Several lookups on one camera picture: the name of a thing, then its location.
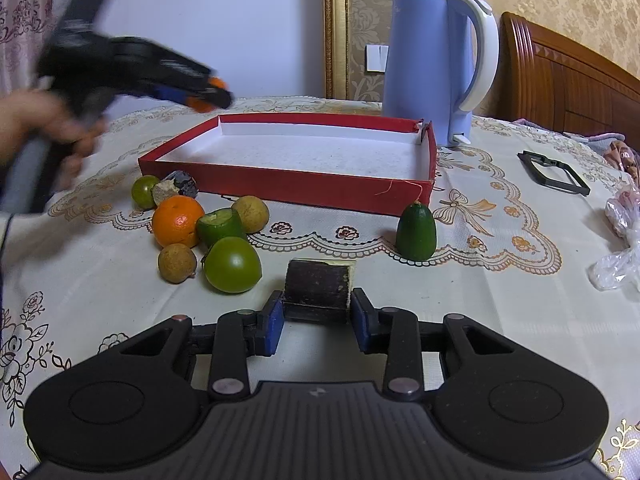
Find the red box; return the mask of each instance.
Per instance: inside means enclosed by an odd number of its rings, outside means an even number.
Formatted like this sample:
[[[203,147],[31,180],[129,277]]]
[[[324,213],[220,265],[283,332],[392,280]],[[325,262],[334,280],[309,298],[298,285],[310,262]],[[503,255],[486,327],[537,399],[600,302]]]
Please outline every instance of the red box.
[[[400,216],[427,204],[431,123],[377,116],[225,114],[138,159],[143,174],[189,173],[201,191]]]

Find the white kettle handle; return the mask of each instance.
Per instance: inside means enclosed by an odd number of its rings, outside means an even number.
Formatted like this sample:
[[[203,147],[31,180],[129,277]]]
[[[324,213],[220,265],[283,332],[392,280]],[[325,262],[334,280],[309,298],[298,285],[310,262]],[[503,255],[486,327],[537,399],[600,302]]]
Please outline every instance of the white kettle handle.
[[[458,105],[463,112],[470,112],[480,104],[494,82],[495,71],[498,68],[500,41],[494,12],[489,4],[484,0],[462,1],[471,11],[469,18],[474,24],[476,38],[478,38],[476,70],[462,102]]]

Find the white wall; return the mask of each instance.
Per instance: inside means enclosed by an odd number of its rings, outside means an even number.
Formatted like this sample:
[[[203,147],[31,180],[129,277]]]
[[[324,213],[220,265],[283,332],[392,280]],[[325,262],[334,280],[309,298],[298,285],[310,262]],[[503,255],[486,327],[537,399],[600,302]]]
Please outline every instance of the white wall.
[[[236,96],[324,95],[322,0],[110,0],[98,30],[193,57]],[[109,115],[157,105],[120,99]]]

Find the cable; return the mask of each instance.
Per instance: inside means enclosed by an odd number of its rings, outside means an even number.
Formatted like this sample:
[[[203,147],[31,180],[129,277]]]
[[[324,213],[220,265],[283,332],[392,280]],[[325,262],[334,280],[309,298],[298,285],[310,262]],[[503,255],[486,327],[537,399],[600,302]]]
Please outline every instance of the cable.
[[[9,236],[9,227],[14,220],[15,215],[10,215],[4,226],[4,235],[2,236],[2,244],[0,245],[0,323],[4,319],[4,308],[2,307],[2,290],[4,289],[4,277],[2,275],[2,255],[4,254],[4,246],[6,245],[6,239]],[[0,328],[0,349],[2,349],[2,328]]]

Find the plastic bag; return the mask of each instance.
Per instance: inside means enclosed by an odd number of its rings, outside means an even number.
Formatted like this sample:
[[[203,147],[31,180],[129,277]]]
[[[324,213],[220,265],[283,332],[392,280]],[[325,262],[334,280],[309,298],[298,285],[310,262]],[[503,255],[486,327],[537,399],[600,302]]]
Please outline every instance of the plastic bag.
[[[618,288],[628,280],[640,290],[640,190],[633,185],[623,187],[615,198],[607,200],[604,212],[629,248],[597,261],[589,269],[589,279],[598,290]]]

